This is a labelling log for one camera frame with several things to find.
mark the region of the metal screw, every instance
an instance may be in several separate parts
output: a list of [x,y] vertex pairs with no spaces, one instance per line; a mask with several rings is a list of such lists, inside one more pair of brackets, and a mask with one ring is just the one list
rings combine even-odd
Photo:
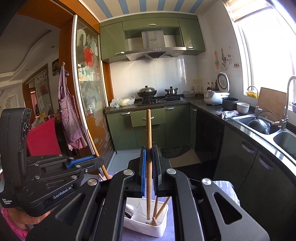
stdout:
[[126,176],[130,176],[130,175],[133,174],[133,170],[131,170],[131,169],[125,169],[125,170],[123,171],[123,174],[126,175]]
[[212,184],[212,181],[208,178],[204,178],[202,179],[202,183],[205,184],[205,185],[211,185]]
[[87,181],[87,184],[90,185],[90,186],[95,186],[97,183],[98,183],[98,181],[96,179],[94,179],[94,178],[89,179]]
[[171,174],[171,175],[174,175],[174,174],[176,174],[176,170],[175,169],[173,169],[173,168],[169,168],[169,169],[167,169],[167,174]]

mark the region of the white bowl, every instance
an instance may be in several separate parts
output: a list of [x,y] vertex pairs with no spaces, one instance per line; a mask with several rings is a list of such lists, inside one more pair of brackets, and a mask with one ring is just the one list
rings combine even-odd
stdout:
[[243,102],[237,102],[237,110],[240,114],[247,114],[249,111],[250,105]]

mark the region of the white tile wall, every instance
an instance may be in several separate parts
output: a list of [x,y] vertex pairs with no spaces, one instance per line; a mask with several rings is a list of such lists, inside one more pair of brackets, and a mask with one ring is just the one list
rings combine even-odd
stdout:
[[170,86],[183,93],[192,90],[194,79],[199,77],[196,56],[121,61],[110,64],[110,71],[115,98],[134,94],[139,99],[137,92],[145,85],[157,89],[156,96],[165,95],[164,89]]

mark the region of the white rice cooker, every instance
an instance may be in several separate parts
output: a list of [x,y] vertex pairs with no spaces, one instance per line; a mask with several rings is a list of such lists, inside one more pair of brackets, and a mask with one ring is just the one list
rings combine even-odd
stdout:
[[208,90],[204,94],[204,99],[207,104],[218,105],[222,104],[222,98],[229,96],[229,80],[225,73],[220,72],[217,75],[217,84],[220,91]]

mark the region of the wooden cutting board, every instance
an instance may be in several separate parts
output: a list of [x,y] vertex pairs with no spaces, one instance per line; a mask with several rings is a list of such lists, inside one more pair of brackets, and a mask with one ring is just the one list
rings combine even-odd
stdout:
[[[278,120],[284,118],[284,107],[286,106],[287,93],[268,88],[261,88],[258,98],[258,106],[262,110],[270,110],[275,113]],[[264,112],[262,116],[276,121],[273,114]]]

